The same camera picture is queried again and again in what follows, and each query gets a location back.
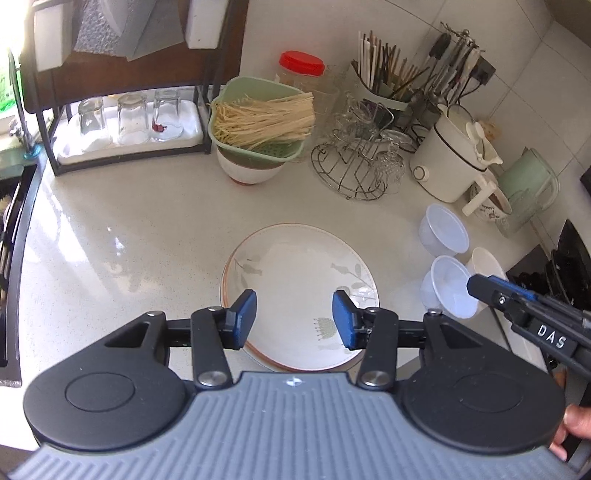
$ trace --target wall tile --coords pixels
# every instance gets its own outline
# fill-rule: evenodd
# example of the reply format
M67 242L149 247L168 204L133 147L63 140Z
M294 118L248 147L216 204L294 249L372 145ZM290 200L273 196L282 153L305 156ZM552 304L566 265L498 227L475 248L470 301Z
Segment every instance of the wall tile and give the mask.
M502 135L493 142L505 168L521 157L525 147L535 148L556 173L573 158L560 137L515 92L509 92L492 116Z
M514 87L576 153L591 133L591 84L546 44L540 44Z
M416 15L428 24L433 23L445 0L387 0L391 4Z
M486 59L507 85L513 83L540 43L538 33L515 0L447 0L437 16L452 28L467 28L486 50Z
M560 53L580 71L587 80L591 80L591 48L574 34L553 22L544 37L544 43Z
M556 248L556 245L550 238L550 235L548 235L548 232L546 231L546 228L544 227L542 220L540 220L540 217L538 215L534 215L533 218L530 220L530 223L533 229L535 230L535 233L538 235L540 239L540 245L546 252L546 255L550 256L550 252L554 248Z
M306 51L326 64L347 64L357 57L358 30L373 30L411 59L429 28L384 0L251 0L241 74L274 78L284 50Z
M591 137L587 139L581 150L577 152L576 157L585 170L591 167Z
M583 167L577 160L571 161L558 176L560 193L554 204L539 217L552 241L558 244L564 222L569 218L587 249L591 250L591 197L579 181Z
M517 0L517 3L530 19L538 35L543 37L552 23L552 15L544 0Z
M476 80L471 80L466 91L469 92L477 85ZM509 87L498 76L494 75L486 85L463 98L462 106L467 108L476 120L486 119L489 118L507 91L509 91Z

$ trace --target wire rack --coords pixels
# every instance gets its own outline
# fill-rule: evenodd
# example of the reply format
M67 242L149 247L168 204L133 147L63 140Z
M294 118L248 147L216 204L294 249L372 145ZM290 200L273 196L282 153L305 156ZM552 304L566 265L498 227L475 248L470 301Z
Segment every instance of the wire rack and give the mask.
M379 199L388 188L388 175L378 168L375 157L385 145L380 133L393 120L394 115L378 105L371 125L357 126L352 138L346 138L339 129L332 130L329 140L317 145L310 154L316 173L348 199Z

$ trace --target finger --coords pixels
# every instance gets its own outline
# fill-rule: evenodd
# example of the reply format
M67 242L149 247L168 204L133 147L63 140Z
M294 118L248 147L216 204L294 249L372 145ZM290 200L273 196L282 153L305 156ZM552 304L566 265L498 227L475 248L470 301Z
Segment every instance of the finger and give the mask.
M558 427L558 430L556 430L556 433L554 434L554 440L552 440L552 442L556 445L562 445L568 434L569 431L564 426L564 423L561 423Z
M566 429L581 439L591 439L591 408L569 405L564 413Z
M564 450L563 447L561 447L560 445L556 445L555 443L552 443L549 447L550 451L555 454L558 458L560 458L563 462L566 461L566 450Z

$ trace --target kettle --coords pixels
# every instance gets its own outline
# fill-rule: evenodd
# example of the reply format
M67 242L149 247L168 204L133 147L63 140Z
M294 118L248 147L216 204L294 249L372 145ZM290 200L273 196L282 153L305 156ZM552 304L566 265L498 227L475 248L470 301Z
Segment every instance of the kettle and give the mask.
M532 148L499 177L499 189L512 213L496 224L503 235L510 236L554 203L560 185L552 167Z

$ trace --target kitchen countertop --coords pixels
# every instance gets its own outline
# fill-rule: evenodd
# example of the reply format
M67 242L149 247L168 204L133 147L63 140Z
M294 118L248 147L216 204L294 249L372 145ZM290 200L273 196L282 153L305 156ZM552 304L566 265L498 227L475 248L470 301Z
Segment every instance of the kitchen countertop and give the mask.
M54 178L45 169L22 264L19 329L22 388L0 387L0 444L33 450L22 412L27 385L41 371L148 310L167 318L220 303L224 265L250 233L296 222L327 230L365 261L381 306L420 320L419 287L433 257L418 226L437 200L406 175L400 192L377 202L347 200L330 190L309 162L289 164L271 181L240 186L212 155L190 154L93 168ZM461 215L461 205L451 208ZM529 225L511 239L494 224L463 218L466 262L480 245L508 269L538 239ZM398 365L417 356L399 353ZM261 367L227 352L234 375ZM191 378L188 349L170 366Z

